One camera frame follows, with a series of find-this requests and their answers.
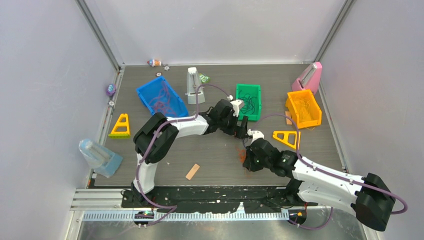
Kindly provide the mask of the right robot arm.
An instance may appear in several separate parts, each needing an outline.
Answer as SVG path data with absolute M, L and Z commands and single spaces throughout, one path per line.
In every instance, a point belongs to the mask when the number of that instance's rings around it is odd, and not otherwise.
M 376 174 L 363 177 L 334 170 L 294 151 L 280 151 L 263 138 L 247 146 L 243 167 L 251 172 L 269 169 L 289 178 L 285 198 L 291 205 L 317 203 L 333 207 L 375 231 L 386 230 L 396 202 Z

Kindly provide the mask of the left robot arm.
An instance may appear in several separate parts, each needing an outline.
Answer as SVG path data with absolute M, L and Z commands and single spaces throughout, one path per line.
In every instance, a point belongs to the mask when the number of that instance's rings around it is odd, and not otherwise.
M 153 202 L 155 174 L 158 162 L 169 152 L 174 141 L 187 136 L 202 136 L 217 130 L 238 139 L 247 137 L 248 117 L 244 116 L 238 124 L 241 99 L 221 99 L 207 111 L 187 117 L 166 117 L 155 113 L 135 134 L 133 142 L 137 156 L 137 168 L 133 186 L 136 189 L 134 200 L 141 207 Z

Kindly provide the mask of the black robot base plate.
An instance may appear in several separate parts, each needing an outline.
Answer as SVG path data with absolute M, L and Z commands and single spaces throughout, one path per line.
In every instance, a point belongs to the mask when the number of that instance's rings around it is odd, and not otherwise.
M 234 213 L 242 206 L 246 213 L 276 213 L 281 209 L 303 208 L 306 203 L 279 186 L 156 186 L 145 200 L 134 187 L 123 189 L 123 208 L 148 208 L 167 213 Z

